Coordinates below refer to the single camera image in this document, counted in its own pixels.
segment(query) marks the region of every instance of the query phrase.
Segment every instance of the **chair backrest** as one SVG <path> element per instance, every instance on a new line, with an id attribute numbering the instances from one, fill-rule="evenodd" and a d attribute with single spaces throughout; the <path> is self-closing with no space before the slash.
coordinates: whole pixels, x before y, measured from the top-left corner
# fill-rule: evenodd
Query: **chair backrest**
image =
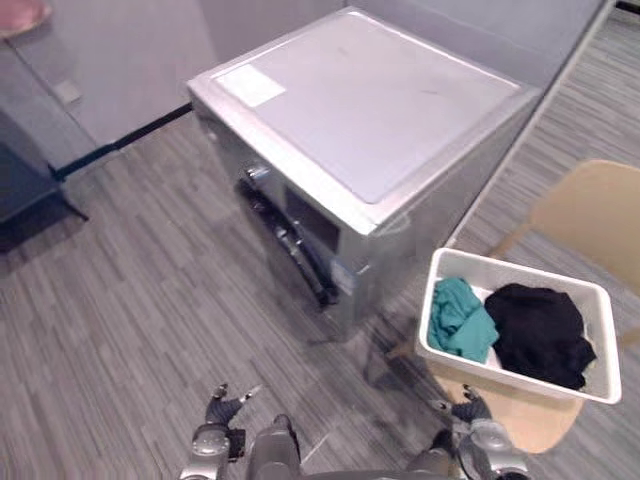
<path id="1" fill-rule="evenodd" d="M 588 160 L 536 203 L 530 222 L 640 295 L 640 169 Z"/>

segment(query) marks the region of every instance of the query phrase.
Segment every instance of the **white label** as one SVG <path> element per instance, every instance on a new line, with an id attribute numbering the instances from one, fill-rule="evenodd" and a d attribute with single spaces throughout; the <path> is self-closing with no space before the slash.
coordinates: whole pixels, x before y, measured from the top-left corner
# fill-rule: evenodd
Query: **white label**
<path id="1" fill-rule="evenodd" d="M 274 82 L 253 65 L 242 65 L 216 78 L 227 92 L 235 95 L 249 107 L 257 107 L 285 92 L 282 85 Z"/>
<path id="2" fill-rule="evenodd" d="M 347 295 L 351 296 L 356 288 L 354 275 L 335 259 L 331 260 L 331 280 Z"/>

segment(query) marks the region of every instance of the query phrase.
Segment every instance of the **teal cloth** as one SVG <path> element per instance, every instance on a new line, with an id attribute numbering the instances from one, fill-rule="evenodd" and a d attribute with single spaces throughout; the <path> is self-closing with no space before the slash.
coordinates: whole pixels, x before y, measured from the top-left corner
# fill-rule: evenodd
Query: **teal cloth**
<path id="1" fill-rule="evenodd" d="M 495 322 L 462 278 L 436 283 L 428 342 L 432 348 L 484 363 L 498 339 Z"/>

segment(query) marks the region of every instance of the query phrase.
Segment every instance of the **pink object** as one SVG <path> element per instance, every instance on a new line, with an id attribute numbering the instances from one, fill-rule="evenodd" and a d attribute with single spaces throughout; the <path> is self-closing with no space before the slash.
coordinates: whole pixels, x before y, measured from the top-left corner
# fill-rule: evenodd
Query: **pink object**
<path id="1" fill-rule="evenodd" d="M 51 7 L 42 0 L 0 0 L 0 37 L 31 30 L 50 14 Z"/>

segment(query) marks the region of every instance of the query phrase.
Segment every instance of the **chair seat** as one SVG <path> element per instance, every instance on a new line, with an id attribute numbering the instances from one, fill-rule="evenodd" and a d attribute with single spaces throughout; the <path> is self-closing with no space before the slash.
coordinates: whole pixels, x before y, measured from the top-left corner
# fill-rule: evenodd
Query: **chair seat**
<path id="1" fill-rule="evenodd" d="M 528 453 L 543 453 L 562 440 L 575 423 L 584 400 L 560 400 L 527 392 L 434 362 L 428 370 L 452 402 L 464 402 L 462 385 L 473 386 L 493 418 L 509 432 L 514 445 Z"/>

